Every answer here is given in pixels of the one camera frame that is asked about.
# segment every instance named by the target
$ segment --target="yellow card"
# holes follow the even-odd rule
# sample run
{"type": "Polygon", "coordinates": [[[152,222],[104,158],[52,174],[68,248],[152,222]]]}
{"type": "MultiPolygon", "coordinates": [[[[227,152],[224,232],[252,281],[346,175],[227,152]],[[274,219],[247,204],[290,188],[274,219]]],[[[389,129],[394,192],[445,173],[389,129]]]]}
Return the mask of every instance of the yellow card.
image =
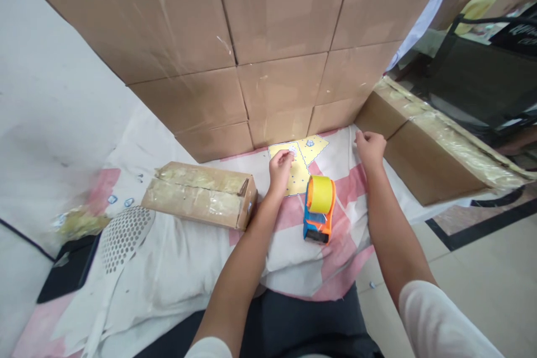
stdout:
{"type": "Polygon", "coordinates": [[[328,145],[328,141],[317,135],[306,137],[305,139],[298,140],[297,142],[300,146],[300,151],[302,151],[302,155],[304,156],[306,166],[309,166],[316,156],[319,155],[321,151],[324,150],[328,145]]]}
{"type": "Polygon", "coordinates": [[[276,155],[276,153],[281,149],[288,150],[290,147],[296,149],[295,160],[291,164],[291,176],[289,177],[289,182],[287,184],[287,192],[285,196],[294,196],[297,194],[306,193],[306,188],[308,187],[309,171],[306,163],[304,162],[304,156],[300,150],[298,142],[282,143],[271,145],[268,148],[270,157],[276,155]]]}

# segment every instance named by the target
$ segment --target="orange tape dispenser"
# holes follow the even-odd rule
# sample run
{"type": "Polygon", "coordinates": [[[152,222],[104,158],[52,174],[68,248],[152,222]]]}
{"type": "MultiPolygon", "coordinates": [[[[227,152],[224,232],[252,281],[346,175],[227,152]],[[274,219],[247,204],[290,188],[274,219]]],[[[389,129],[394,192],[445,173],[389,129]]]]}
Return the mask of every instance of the orange tape dispenser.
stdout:
{"type": "Polygon", "coordinates": [[[332,235],[332,213],[336,184],[328,176],[311,175],[306,189],[304,239],[328,244],[332,235]]]}

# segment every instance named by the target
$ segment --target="packing tape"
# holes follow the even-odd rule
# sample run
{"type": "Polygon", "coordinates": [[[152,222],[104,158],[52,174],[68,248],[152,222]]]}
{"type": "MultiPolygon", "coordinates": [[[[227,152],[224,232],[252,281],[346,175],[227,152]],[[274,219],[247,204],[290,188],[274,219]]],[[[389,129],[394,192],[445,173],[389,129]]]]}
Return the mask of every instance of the packing tape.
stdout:
{"type": "Polygon", "coordinates": [[[311,175],[307,206],[310,213],[328,214],[332,207],[333,188],[328,176],[311,175]]]}

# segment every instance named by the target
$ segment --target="white floor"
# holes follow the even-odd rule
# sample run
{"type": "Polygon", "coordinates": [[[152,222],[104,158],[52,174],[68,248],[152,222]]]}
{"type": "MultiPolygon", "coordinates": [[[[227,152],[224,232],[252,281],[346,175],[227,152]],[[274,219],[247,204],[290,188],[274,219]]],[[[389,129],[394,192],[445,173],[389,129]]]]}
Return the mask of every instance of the white floor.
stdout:
{"type": "MultiPolygon", "coordinates": [[[[506,357],[537,358],[537,214],[454,252],[427,224],[414,231],[440,288],[483,334],[506,357]]],[[[414,357],[376,255],[357,286],[368,331],[384,355],[414,357]]]]}

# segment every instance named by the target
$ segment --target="pink stripe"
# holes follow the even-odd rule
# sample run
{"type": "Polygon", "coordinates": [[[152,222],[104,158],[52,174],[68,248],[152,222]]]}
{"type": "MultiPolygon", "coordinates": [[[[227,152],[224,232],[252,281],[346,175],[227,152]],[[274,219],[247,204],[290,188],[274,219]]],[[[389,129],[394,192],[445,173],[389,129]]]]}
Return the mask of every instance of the pink stripe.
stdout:
{"type": "Polygon", "coordinates": [[[242,238],[243,233],[244,232],[238,229],[230,229],[229,230],[229,246],[235,246],[239,242],[240,238],[242,238]]]}
{"type": "MultiPolygon", "coordinates": [[[[67,294],[44,304],[36,305],[26,328],[18,339],[13,358],[63,357],[64,338],[51,340],[54,328],[71,303],[75,293],[67,294]]],[[[74,356],[81,356],[82,351],[74,356]]]]}
{"type": "Polygon", "coordinates": [[[365,262],[375,251],[373,245],[365,248],[358,253],[352,262],[341,270],[334,277],[324,282],[321,288],[313,295],[311,300],[314,301],[326,301],[337,300],[342,298],[348,290],[351,289],[352,284],[356,281],[356,277],[362,270],[365,262]]]}
{"type": "Polygon", "coordinates": [[[358,197],[368,192],[368,183],[362,164],[355,166],[349,171],[348,176],[335,182],[337,197],[344,209],[350,202],[358,200],[358,197]]]}
{"type": "Polygon", "coordinates": [[[315,161],[312,161],[311,164],[308,166],[308,170],[309,170],[309,174],[310,175],[321,175],[322,176],[322,172],[321,170],[319,169],[319,165],[317,165],[317,162],[315,161]]]}
{"type": "Polygon", "coordinates": [[[254,154],[257,154],[257,153],[260,153],[260,152],[263,152],[263,151],[268,151],[268,149],[269,149],[268,147],[257,148],[254,151],[250,151],[250,152],[247,152],[247,153],[244,153],[244,154],[239,154],[239,155],[236,155],[236,156],[222,158],[220,161],[223,162],[223,161],[229,161],[230,159],[247,157],[247,156],[254,155],[254,154]]]}
{"type": "Polygon", "coordinates": [[[102,169],[97,179],[97,185],[91,191],[87,204],[88,211],[93,215],[102,215],[108,207],[108,198],[121,175],[121,169],[102,169]]]}
{"type": "Polygon", "coordinates": [[[321,277],[323,281],[332,277],[356,253],[357,247],[349,234],[350,229],[351,222],[347,214],[336,203],[332,216],[332,236],[330,243],[322,249],[323,265],[321,267],[321,277]]]}
{"type": "Polygon", "coordinates": [[[304,195],[288,196],[281,202],[280,211],[276,217],[274,232],[303,225],[304,195]]]}
{"type": "Polygon", "coordinates": [[[319,137],[328,137],[329,135],[332,135],[332,134],[336,134],[338,131],[340,131],[341,129],[344,129],[344,128],[339,128],[339,129],[334,129],[334,130],[329,130],[329,131],[325,131],[324,133],[320,133],[320,134],[317,134],[319,137]]]}

